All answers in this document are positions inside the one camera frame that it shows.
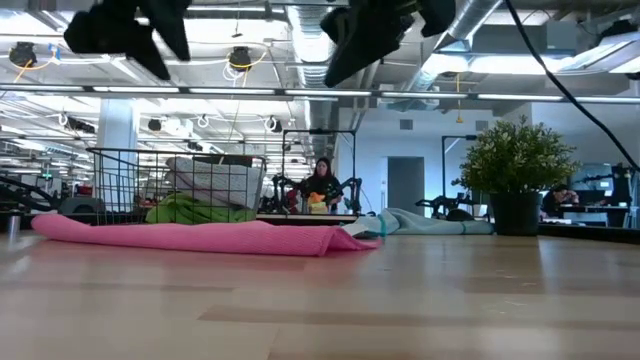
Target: potted plant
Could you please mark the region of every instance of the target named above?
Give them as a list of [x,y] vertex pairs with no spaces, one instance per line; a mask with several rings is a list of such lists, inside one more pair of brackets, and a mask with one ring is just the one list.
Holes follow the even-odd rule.
[[564,182],[578,162],[575,148],[544,124],[498,121],[469,148],[457,184],[490,195],[499,235],[535,236],[540,216],[539,192]]

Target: wire basket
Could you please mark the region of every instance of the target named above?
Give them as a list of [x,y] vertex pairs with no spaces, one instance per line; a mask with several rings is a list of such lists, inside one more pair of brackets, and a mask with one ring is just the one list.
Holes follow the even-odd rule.
[[228,223],[256,218],[264,158],[89,148],[97,224]]

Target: pink towel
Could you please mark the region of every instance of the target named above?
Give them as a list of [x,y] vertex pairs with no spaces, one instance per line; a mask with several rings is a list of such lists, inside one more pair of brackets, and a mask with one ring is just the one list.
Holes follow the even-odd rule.
[[261,221],[239,224],[155,224],[90,226],[62,215],[39,215],[31,222],[48,239],[156,249],[323,256],[328,250],[375,249],[338,226],[274,226]]

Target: dark hair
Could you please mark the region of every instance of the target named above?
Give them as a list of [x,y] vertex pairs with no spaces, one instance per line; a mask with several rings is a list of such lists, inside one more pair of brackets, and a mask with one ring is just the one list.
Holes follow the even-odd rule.
[[560,192],[560,191],[569,190],[569,187],[567,185],[565,185],[565,184],[560,184],[560,185],[554,187],[552,190],[553,190],[553,192]]
[[323,157],[318,159],[318,161],[316,161],[316,168],[313,170],[313,176],[316,177],[320,177],[320,175],[318,174],[318,165],[323,162],[325,165],[327,165],[327,173],[324,175],[324,177],[332,177],[333,176],[333,172],[331,171],[331,161],[329,161],[329,159]]

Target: plant pot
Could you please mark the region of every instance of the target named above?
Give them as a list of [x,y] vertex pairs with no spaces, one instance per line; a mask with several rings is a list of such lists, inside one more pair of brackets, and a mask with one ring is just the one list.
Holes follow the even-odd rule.
[[541,196],[533,193],[491,194],[491,207],[498,235],[536,236],[540,222]]

